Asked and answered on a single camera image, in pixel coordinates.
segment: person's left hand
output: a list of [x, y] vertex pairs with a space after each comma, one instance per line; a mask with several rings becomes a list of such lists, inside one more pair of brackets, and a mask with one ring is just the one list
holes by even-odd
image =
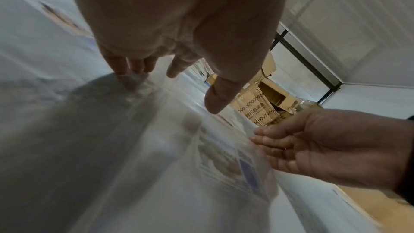
[[285, 0], [76, 0], [117, 74], [151, 72], [175, 54], [169, 77], [204, 57], [218, 74], [205, 106], [220, 112], [259, 71]]

